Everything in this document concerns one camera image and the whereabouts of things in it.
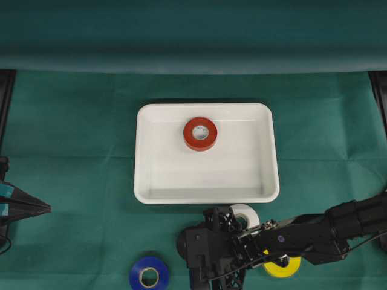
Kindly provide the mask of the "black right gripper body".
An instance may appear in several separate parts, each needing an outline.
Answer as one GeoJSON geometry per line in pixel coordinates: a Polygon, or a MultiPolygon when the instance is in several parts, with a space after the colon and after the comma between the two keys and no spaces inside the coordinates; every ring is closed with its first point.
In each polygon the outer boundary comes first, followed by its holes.
{"type": "Polygon", "coordinates": [[[265,254],[254,242],[258,227],[213,230],[203,223],[185,228],[177,238],[179,255],[190,272],[237,272],[266,262],[265,254]]]}

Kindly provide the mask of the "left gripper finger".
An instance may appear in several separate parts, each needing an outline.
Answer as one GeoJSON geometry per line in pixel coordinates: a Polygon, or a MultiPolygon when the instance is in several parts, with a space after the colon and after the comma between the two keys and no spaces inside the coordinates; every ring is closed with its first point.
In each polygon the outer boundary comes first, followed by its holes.
{"type": "Polygon", "coordinates": [[[1,202],[22,204],[39,208],[51,208],[49,204],[46,204],[40,199],[29,195],[25,191],[7,182],[1,183],[1,202]]]}
{"type": "Polygon", "coordinates": [[[9,210],[7,214],[1,213],[1,225],[8,225],[12,222],[16,222],[26,218],[32,218],[36,216],[40,216],[46,213],[50,213],[51,210],[49,208],[40,208],[38,210],[26,211],[26,210],[9,210]]]}

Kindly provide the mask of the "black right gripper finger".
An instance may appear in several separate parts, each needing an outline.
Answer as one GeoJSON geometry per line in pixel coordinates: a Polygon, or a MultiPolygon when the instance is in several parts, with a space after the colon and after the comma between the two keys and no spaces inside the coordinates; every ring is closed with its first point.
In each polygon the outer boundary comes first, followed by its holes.
{"type": "Polygon", "coordinates": [[[190,289],[243,289],[245,280],[245,266],[223,265],[220,272],[203,265],[190,265],[190,289]]]}
{"type": "Polygon", "coordinates": [[[239,222],[230,206],[210,208],[203,215],[206,228],[214,232],[233,234],[239,231],[239,222]]]}

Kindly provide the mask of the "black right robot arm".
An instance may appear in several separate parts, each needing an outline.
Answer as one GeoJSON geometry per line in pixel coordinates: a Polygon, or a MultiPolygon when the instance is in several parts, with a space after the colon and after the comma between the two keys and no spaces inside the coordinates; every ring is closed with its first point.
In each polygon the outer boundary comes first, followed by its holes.
{"type": "Polygon", "coordinates": [[[321,214],[243,228],[233,208],[214,207],[204,221],[185,228],[176,248],[186,261],[191,289],[242,289],[246,272],[273,263],[285,268],[292,258],[313,265],[346,259],[348,240],[386,234],[386,192],[349,201],[321,214]]]}

